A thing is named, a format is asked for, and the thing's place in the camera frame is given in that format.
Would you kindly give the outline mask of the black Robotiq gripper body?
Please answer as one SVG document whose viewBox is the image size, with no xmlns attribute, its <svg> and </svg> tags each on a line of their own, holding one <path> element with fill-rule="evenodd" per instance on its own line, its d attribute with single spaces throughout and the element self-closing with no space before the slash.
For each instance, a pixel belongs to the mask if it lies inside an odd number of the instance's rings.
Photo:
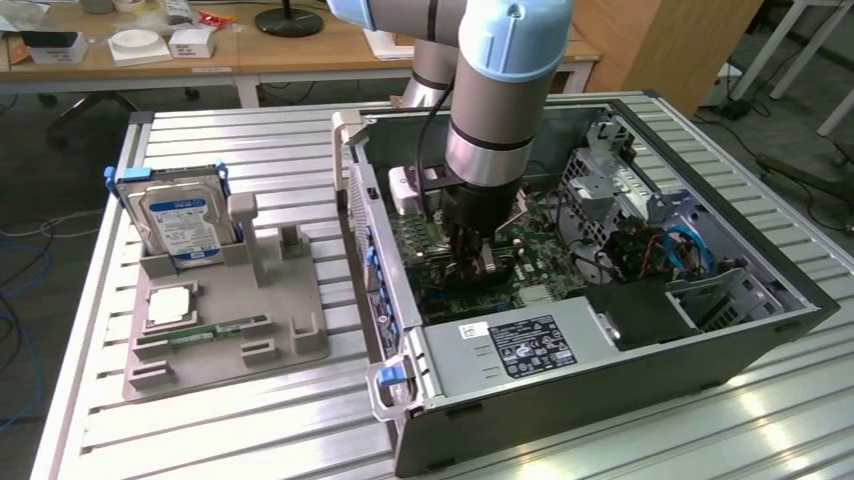
<svg viewBox="0 0 854 480">
<path fill-rule="evenodd" d="M 441 193 L 441 212 L 449 238 L 464 233 L 480 238 L 492 237 L 508 220 L 520 181 L 494 187 L 469 183 L 448 187 Z"/>
</svg>

